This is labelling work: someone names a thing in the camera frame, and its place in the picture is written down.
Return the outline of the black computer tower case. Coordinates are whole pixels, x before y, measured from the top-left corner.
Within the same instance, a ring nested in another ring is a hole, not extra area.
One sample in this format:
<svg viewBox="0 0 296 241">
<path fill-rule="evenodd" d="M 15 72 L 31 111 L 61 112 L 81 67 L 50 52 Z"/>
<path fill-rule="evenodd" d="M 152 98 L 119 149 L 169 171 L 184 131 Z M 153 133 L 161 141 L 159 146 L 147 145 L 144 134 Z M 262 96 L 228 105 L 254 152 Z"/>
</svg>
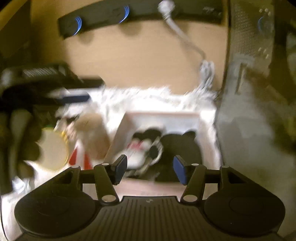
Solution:
<svg viewBox="0 0 296 241">
<path fill-rule="evenodd" d="M 278 196 L 295 229 L 295 1 L 230 1 L 216 118 L 224 164 Z"/>
</svg>

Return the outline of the white fluffy rug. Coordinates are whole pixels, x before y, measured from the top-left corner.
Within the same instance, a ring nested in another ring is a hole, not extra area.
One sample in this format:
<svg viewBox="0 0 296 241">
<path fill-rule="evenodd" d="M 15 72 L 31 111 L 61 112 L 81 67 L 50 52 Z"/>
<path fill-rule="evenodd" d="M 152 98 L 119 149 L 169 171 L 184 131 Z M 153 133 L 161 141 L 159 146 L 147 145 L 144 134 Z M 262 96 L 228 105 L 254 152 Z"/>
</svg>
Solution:
<svg viewBox="0 0 296 241">
<path fill-rule="evenodd" d="M 103 90 L 87 91 L 91 96 L 88 104 L 70 104 L 58 110 L 58 117 L 77 117 L 79 114 L 100 113 L 105 121 L 107 133 L 112 147 L 111 161 L 130 141 L 132 132 L 144 127 L 163 126 L 165 133 L 183 133 L 188 130 L 197 132 L 195 141 L 201 148 L 202 164 L 209 169 L 219 169 L 221 154 L 216 145 L 216 130 L 214 119 L 216 106 L 215 93 L 200 92 L 194 89 L 185 95 L 173 95 L 166 87 L 162 88 L 106 88 Z M 70 167 L 68 162 L 61 164 L 58 161 L 53 169 L 42 166 L 41 162 L 29 161 L 35 172 L 33 179 L 16 180 L 15 191 L 2 197 L 2 215 L 4 231 L 1 227 L 1 240 L 16 240 L 21 235 L 21 230 L 16 224 L 14 208 L 17 201 L 34 188 L 48 181 Z M 181 196 L 185 188 L 176 181 L 157 182 L 152 179 L 136 180 L 123 178 L 117 187 L 119 198 L 128 196 Z"/>
</svg>

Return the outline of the white tissue pack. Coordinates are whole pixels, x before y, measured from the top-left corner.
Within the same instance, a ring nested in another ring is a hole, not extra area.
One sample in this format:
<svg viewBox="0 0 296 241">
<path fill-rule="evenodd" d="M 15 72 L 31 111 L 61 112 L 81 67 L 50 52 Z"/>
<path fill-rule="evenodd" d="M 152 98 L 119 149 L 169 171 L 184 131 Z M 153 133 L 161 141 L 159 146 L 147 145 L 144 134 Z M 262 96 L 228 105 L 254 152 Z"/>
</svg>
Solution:
<svg viewBox="0 0 296 241">
<path fill-rule="evenodd" d="M 114 160 L 121 155 L 127 157 L 127 169 L 139 170 L 145 164 L 152 166 L 157 163 L 163 153 L 163 145 L 161 144 L 160 137 L 156 137 L 154 141 L 150 138 L 140 140 L 133 138 L 128 146 L 117 153 Z"/>
</svg>

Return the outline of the red white foam rocket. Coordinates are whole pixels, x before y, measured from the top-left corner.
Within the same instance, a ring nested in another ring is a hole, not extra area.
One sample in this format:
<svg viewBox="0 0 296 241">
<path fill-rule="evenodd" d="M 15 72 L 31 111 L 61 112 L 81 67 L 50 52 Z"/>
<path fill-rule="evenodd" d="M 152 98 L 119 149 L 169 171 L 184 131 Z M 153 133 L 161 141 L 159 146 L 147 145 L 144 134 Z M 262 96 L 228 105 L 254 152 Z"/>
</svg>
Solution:
<svg viewBox="0 0 296 241">
<path fill-rule="evenodd" d="M 81 170 L 91 170 L 93 168 L 89 155 L 81 140 L 77 140 L 75 144 L 74 151 L 69 159 L 69 165 L 72 167 L 80 167 Z"/>
</svg>

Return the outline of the pink cardboard box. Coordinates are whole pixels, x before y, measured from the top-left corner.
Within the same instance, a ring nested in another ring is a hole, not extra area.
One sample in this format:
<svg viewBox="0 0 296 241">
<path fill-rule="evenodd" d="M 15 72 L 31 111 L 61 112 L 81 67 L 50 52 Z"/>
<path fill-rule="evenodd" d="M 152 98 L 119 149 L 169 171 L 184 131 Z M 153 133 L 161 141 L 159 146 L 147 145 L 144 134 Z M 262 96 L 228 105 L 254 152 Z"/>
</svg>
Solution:
<svg viewBox="0 0 296 241">
<path fill-rule="evenodd" d="M 177 182 L 173 159 L 219 169 L 221 158 L 212 122 L 200 113 L 126 112 L 105 161 L 128 159 L 126 176 L 158 183 Z"/>
</svg>

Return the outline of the green lid glass jar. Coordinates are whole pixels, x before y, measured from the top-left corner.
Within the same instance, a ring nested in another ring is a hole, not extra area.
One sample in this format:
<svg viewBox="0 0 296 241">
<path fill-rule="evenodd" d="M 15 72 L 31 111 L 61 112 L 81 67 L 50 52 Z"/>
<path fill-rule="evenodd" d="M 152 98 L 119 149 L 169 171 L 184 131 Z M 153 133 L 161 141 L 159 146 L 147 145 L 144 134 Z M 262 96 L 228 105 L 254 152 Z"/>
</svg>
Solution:
<svg viewBox="0 0 296 241">
<path fill-rule="evenodd" d="M 53 128 L 44 128 L 38 145 L 40 147 L 40 156 L 37 164 L 41 168 L 58 171 L 67 164 L 69 145 L 63 132 L 55 131 Z"/>
</svg>

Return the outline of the black power strip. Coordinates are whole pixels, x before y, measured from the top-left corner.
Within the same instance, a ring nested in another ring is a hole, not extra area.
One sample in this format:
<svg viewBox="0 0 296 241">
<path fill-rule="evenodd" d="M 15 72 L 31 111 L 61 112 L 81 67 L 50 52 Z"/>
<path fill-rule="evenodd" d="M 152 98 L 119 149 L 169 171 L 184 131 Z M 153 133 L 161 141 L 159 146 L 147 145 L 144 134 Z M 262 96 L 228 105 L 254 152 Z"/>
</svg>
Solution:
<svg viewBox="0 0 296 241">
<path fill-rule="evenodd" d="M 97 1 L 58 18 L 60 36 L 64 39 L 97 28 L 126 21 L 160 20 L 160 1 Z M 173 1 L 172 17 L 177 20 L 220 24 L 222 1 Z"/>
</svg>

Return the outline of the black plush toy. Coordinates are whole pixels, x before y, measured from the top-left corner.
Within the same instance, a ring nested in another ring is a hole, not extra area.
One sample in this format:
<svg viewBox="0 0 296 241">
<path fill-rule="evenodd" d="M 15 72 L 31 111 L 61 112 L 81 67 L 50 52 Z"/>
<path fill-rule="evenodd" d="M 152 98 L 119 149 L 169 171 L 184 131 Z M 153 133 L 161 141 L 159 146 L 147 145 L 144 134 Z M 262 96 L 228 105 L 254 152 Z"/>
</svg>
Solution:
<svg viewBox="0 0 296 241">
<path fill-rule="evenodd" d="M 157 182 L 178 182 L 173 169 L 175 156 L 180 156 L 187 164 L 202 164 L 200 146 L 195 141 L 196 132 L 189 130 L 184 134 L 170 133 L 161 137 L 163 153 L 160 160 L 153 165 L 158 175 Z"/>
</svg>

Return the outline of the tan lid clear canister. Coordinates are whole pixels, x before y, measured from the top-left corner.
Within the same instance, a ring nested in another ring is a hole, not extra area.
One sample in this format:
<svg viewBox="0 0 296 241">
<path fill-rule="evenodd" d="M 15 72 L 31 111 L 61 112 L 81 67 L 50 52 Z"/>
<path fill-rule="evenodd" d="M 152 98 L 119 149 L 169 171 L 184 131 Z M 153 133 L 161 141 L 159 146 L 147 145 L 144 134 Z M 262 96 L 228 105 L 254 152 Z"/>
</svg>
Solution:
<svg viewBox="0 0 296 241">
<path fill-rule="evenodd" d="M 74 123 L 77 137 L 81 140 L 91 160 L 103 160 L 110 148 L 110 138 L 101 114 L 86 113 Z"/>
</svg>

